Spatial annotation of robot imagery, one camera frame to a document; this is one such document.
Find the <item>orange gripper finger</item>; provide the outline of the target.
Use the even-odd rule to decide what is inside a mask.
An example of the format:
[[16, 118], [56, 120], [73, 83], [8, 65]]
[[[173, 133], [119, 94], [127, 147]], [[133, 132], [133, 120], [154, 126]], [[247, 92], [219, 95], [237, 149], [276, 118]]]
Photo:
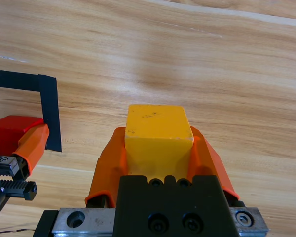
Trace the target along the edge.
[[191, 149], [187, 179], [191, 181], [195, 175], [215, 175], [223, 191], [239, 200], [239, 195], [235, 192], [218, 153], [198, 129], [192, 126], [191, 131], [194, 142]]
[[86, 207], [115, 208], [120, 177], [124, 175], [128, 175], [125, 127], [119, 127], [97, 160], [89, 195], [85, 198]]

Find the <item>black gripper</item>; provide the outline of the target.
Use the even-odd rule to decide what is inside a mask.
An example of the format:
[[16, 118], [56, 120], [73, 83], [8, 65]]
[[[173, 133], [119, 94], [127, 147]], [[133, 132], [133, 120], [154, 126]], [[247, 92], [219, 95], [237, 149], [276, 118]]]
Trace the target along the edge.
[[10, 198], [35, 198], [37, 184], [26, 179], [43, 156], [49, 133], [47, 124], [32, 127], [20, 138], [12, 156], [0, 156], [0, 212]]

